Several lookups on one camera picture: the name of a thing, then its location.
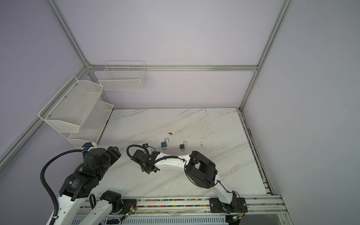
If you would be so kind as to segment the large blue padlock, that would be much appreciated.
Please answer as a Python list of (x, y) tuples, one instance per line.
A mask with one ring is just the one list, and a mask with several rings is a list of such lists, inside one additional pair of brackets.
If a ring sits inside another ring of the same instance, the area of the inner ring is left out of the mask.
[(169, 138), (165, 138), (164, 141), (161, 143), (161, 148), (165, 150), (167, 148), (167, 144), (170, 142)]

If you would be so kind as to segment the black padlock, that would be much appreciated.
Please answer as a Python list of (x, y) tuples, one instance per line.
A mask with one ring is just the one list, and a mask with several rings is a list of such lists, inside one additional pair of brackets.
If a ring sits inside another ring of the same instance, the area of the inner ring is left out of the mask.
[(182, 152), (185, 151), (186, 146), (187, 146), (187, 141), (183, 141), (183, 143), (180, 144), (180, 149), (181, 149)]

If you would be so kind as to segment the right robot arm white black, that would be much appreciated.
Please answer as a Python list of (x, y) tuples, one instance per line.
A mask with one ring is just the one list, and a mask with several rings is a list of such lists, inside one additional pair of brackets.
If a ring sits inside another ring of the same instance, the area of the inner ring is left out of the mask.
[(132, 161), (140, 165), (142, 172), (150, 174), (161, 170), (183, 171), (188, 180), (199, 188), (209, 189), (215, 194), (215, 198), (209, 199), (212, 213), (240, 213), (248, 212), (247, 203), (240, 197), (238, 192), (225, 188), (216, 164), (198, 151), (189, 155), (167, 155), (159, 151), (149, 153), (136, 150), (133, 155), (127, 153)]

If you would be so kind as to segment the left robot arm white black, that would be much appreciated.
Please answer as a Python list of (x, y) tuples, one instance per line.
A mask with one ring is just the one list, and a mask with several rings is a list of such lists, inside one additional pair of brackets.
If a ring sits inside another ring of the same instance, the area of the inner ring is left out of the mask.
[[(65, 179), (59, 195), (56, 196), (45, 179), (46, 169), (61, 156), (74, 152), (76, 151), (70, 150), (55, 156), (43, 166), (40, 172), (41, 183), (53, 203), (53, 213), (47, 222), (49, 225), (71, 224), (82, 204), (91, 195), (91, 191), (104, 178), (108, 169), (121, 157), (118, 147), (111, 146), (107, 149), (84, 147), (80, 150), (83, 155), (83, 163)], [(82, 220), (82, 224), (99, 224), (107, 215), (120, 213), (122, 208), (121, 194), (108, 190), (102, 194), (91, 213)]]

